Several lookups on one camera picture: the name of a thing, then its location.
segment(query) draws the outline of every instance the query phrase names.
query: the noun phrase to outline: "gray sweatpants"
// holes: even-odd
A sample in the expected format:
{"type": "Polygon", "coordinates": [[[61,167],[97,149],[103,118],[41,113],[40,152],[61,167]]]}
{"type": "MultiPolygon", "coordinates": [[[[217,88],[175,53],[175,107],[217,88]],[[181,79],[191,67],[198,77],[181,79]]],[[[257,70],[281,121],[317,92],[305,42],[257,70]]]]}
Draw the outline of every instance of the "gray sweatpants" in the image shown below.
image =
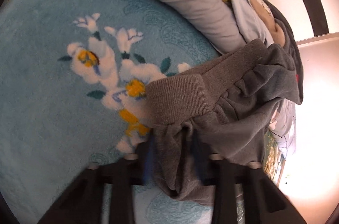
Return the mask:
{"type": "Polygon", "coordinates": [[[262,161],[264,133],[278,103],[301,103],[293,58],[260,40],[151,82],[146,97],[154,118],[155,181],[172,198],[204,205],[213,203],[214,188],[202,186],[194,172],[193,129],[231,162],[262,161]]]}

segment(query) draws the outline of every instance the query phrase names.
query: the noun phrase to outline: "embroidered flower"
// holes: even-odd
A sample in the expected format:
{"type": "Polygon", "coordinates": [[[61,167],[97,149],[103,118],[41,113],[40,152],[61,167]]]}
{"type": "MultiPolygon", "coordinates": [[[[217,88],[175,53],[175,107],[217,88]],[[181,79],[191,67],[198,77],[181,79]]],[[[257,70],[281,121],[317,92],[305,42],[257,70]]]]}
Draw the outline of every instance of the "embroidered flower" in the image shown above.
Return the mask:
{"type": "Polygon", "coordinates": [[[116,149],[123,153],[135,152],[138,144],[145,142],[147,139],[136,131],[131,132],[130,136],[124,135],[116,145],[116,149]]]}
{"type": "Polygon", "coordinates": [[[150,129],[139,122],[139,119],[130,113],[127,109],[119,111],[120,117],[128,123],[125,131],[127,136],[131,136],[131,132],[137,131],[141,136],[145,136],[150,129]]]}
{"type": "Polygon", "coordinates": [[[143,39],[143,33],[137,32],[134,28],[128,30],[121,28],[116,31],[114,28],[106,26],[104,29],[116,38],[121,53],[129,53],[131,45],[143,39]]]}
{"type": "Polygon", "coordinates": [[[78,18],[73,21],[78,27],[87,28],[92,34],[98,32],[98,27],[96,21],[99,19],[100,14],[95,13],[92,16],[86,15],[85,18],[78,18]]]}
{"type": "Polygon", "coordinates": [[[146,96],[145,85],[137,79],[131,80],[126,84],[127,94],[131,97],[144,97],[146,96]]]}
{"type": "Polygon", "coordinates": [[[99,65],[98,57],[93,52],[87,50],[82,50],[78,54],[78,60],[86,67],[99,65]]]}
{"type": "Polygon", "coordinates": [[[191,69],[191,66],[188,63],[179,63],[178,64],[178,72],[182,73],[185,72],[187,70],[191,69]]]}

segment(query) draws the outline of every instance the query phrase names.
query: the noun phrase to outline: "blanket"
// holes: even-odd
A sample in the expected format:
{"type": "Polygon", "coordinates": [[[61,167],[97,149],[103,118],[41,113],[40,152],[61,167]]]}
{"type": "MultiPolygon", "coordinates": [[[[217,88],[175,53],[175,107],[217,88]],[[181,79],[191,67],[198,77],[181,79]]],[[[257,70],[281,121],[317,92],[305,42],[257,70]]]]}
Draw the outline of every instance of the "blanket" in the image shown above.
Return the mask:
{"type": "MultiPolygon", "coordinates": [[[[6,0],[0,28],[0,192],[21,224],[37,223],[88,162],[146,139],[146,84],[218,56],[158,0],[6,0]]],[[[208,223],[211,208],[150,181],[135,187],[135,215],[208,223]]]]}

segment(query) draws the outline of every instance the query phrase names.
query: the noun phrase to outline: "sweatpants waistband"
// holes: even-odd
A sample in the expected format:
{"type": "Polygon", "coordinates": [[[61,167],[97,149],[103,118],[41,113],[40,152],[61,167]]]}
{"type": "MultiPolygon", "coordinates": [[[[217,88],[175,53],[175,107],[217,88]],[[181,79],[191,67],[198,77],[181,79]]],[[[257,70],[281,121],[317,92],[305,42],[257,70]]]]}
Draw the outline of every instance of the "sweatpants waistband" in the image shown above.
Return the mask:
{"type": "Polygon", "coordinates": [[[252,70],[267,49],[260,39],[176,76],[146,85],[147,105],[155,124],[182,123],[206,114],[220,96],[252,70]]]}

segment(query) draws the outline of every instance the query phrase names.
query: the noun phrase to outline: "yellow flower center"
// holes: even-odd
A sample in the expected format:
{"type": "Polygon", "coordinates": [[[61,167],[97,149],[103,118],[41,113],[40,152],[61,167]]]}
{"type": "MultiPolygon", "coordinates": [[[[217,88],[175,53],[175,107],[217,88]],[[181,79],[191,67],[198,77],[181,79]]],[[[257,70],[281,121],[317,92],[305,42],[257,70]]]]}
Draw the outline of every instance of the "yellow flower center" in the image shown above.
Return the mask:
{"type": "Polygon", "coordinates": [[[128,128],[125,133],[127,136],[131,136],[131,132],[136,130],[141,136],[145,136],[150,129],[145,125],[141,124],[137,117],[130,113],[127,109],[119,111],[120,117],[128,123],[128,128]]]}
{"type": "Polygon", "coordinates": [[[91,51],[82,50],[78,55],[78,60],[86,67],[99,65],[98,57],[91,51]]]}
{"type": "Polygon", "coordinates": [[[146,95],[145,85],[137,79],[131,80],[126,85],[127,94],[131,97],[142,97],[146,95]]]}

